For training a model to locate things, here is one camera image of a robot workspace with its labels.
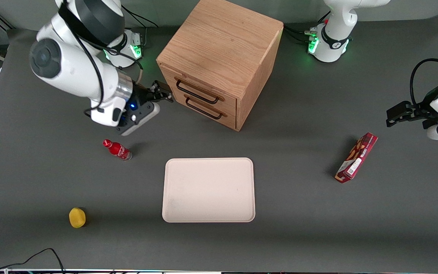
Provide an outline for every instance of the black metal handle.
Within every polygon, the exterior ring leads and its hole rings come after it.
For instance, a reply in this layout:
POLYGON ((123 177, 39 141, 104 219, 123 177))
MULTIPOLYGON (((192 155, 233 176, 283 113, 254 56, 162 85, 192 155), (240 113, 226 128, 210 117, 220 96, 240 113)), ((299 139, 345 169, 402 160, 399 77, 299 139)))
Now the black metal handle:
POLYGON ((211 105, 213 105, 213 104, 217 103, 217 101, 219 101, 219 97, 218 96, 216 96, 216 99, 214 101, 210 101, 207 98, 204 98, 204 97, 202 97, 202 96, 200 96, 198 94, 195 94, 195 93, 191 92, 190 90, 186 90, 186 89, 182 88, 180 86, 180 83, 182 83, 182 81, 181 80, 177 80, 177 88, 180 89, 181 91, 185 92, 186 94, 192 95, 195 98, 198 98, 198 99, 201 99, 202 101, 208 102, 211 105))
POLYGON ((219 116, 212 116, 211 114, 208 114, 207 112, 203 111, 202 109, 200 109, 200 108, 198 108, 198 107, 196 107, 196 106, 192 106, 191 104, 189 104, 189 103, 188 103, 189 100, 190 100, 190 98, 187 97, 187 99, 186 99, 186 105, 187 105, 187 106, 189 106, 189 107, 195 109, 196 111, 199 111, 200 113, 202 113, 202 114, 204 114, 205 116, 208 116, 208 117, 210 117, 210 118, 212 118, 212 119, 214 119, 214 120, 219 120, 219 119, 221 119, 221 117, 222 117, 222 113, 219 113, 219 116))

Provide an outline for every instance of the red bottle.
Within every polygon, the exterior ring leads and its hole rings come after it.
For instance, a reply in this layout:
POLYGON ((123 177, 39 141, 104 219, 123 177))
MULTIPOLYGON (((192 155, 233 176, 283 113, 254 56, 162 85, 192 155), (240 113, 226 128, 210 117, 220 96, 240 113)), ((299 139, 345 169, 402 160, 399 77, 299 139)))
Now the red bottle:
POLYGON ((122 160, 129 161, 133 154, 129 149, 125 148, 120 143, 113 143, 110 140, 106 139, 102 142, 102 144, 109 149, 109 152, 116 156, 121 158, 122 160))

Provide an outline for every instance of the wooden cabinet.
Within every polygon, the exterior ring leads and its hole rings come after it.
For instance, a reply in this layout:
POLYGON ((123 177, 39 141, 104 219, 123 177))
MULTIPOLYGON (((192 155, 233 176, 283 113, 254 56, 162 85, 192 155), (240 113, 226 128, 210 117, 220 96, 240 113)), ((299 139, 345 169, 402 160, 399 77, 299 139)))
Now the wooden cabinet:
POLYGON ((157 57, 177 102, 239 131, 270 77, 283 23, 201 0, 157 57))

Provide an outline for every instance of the red cardboard box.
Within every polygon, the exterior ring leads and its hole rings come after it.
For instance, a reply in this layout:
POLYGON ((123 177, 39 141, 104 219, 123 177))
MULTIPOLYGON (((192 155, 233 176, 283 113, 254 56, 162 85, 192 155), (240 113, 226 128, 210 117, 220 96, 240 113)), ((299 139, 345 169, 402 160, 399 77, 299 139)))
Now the red cardboard box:
POLYGON ((348 158, 342 163, 341 168, 337 170, 334 178, 340 183, 345 183, 353 179, 370 153, 371 148, 376 143, 376 140, 378 140, 378 137, 369 132, 361 137, 351 149, 348 158))

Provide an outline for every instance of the plastic tray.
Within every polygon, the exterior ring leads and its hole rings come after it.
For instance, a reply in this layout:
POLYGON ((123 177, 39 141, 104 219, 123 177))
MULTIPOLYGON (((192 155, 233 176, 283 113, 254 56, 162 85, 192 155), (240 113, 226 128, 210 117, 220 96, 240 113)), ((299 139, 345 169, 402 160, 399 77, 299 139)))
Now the plastic tray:
POLYGON ((251 222, 255 213, 250 159, 171 159, 165 165, 166 222, 251 222))

